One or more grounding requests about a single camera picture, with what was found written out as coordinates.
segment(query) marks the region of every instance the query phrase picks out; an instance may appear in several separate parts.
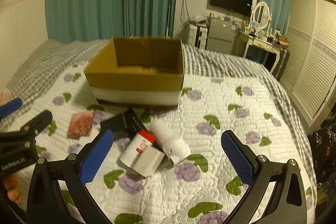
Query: bottle with red cap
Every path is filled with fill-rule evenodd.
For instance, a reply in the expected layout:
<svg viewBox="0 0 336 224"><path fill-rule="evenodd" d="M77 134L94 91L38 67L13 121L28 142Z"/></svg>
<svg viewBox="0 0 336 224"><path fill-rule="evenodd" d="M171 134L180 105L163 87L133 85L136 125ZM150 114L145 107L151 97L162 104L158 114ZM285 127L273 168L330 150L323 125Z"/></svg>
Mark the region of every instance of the bottle with red cap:
<svg viewBox="0 0 336 224"><path fill-rule="evenodd" d="M153 135L144 129L140 129L119 159L123 164L133 168L140 154L148 145L152 146L154 142L155 137Z"/></svg>

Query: white suitcase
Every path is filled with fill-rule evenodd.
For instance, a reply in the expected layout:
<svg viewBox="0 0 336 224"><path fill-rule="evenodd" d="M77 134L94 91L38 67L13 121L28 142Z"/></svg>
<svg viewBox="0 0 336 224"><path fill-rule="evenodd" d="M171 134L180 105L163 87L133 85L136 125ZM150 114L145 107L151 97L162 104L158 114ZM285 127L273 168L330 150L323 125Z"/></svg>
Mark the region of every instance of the white suitcase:
<svg viewBox="0 0 336 224"><path fill-rule="evenodd" d="M189 24L186 29L186 43L197 48L205 49L208 28Z"/></svg>

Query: bed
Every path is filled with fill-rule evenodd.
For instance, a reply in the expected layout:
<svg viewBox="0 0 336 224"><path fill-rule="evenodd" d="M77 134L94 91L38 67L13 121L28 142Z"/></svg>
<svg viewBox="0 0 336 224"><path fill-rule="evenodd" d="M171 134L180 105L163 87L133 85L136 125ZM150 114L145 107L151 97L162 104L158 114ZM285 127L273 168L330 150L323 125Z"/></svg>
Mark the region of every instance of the bed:
<svg viewBox="0 0 336 224"><path fill-rule="evenodd" d="M81 148L66 138L73 113L97 104L83 69L107 40L62 44L47 41L19 68L7 87L22 98L22 108L1 124L1 130L15 130L44 109L52 111L54 125L36 138L38 152L49 160L64 159ZM314 222L316 178L310 144L290 100L277 80L260 64L243 58L195 49L184 45L185 80L179 107L174 111L150 111L146 126L162 119L189 145L194 157L154 176L135 179L117 165L127 140L115 142L93 182L87 184L93 198L115 224L197 223L218 224L237 205L247 185L236 176L220 145L220 135L231 129L256 155L272 161L298 161L306 191L308 223ZM103 106L100 120L113 117L126 108ZM143 115L143 109L135 109ZM200 168L197 161L206 162ZM30 166L19 172L23 209L30 178ZM272 188L252 219L259 219ZM68 207L81 219L70 199ZM202 213L198 206L212 204Z"/></svg>

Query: floral bedspread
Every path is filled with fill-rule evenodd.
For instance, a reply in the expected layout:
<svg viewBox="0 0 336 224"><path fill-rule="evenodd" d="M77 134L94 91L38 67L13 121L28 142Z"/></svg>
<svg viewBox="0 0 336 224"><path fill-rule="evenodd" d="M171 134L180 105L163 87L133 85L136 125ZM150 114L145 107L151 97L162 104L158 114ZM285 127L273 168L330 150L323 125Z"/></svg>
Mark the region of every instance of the floral bedspread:
<svg viewBox="0 0 336 224"><path fill-rule="evenodd" d="M91 115L93 128L99 129L101 120L126 110L97 105L83 73L85 65L65 70L53 87L11 125L10 130L16 130L44 109L52 111L52 124L36 137L38 153L48 160L64 159L82 148L81 140L67 138L71 121L72 127L76 127L81 119ZM86 185L113 223L221 224L248 188L221 148L221 133L227 129L256 155L263 154L277 162L297 160L307 194L308 223L313 223L314 200L309 177L288 126L277 112L268 89L257 78L186 75L176 110L135 111L146 125L153 119L162 119L189 144L192 155L175 168L159 168L153 176L142 179L117 164L129 140L116 141L94 181ZM33 168L19 173L23 208ZM61 183L61 189L73 216L82 220L65 183ZM272 189L267 190L252 222L263 214Z"/></svg>

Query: human hand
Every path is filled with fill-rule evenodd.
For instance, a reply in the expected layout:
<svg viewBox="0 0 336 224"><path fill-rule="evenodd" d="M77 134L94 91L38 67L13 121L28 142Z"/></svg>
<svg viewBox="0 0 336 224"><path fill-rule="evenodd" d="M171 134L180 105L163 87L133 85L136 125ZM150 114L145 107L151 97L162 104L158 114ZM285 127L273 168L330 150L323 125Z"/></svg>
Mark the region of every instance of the human hand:
<svg viewBox="0 0 336 224"><path fill-rule="evenodd" d="M21 192L17 180L17 175L12 174L6 178L3 179L3 185L5 186L7 190L8 198L15 202L20 203L21 202Z"/></svg>

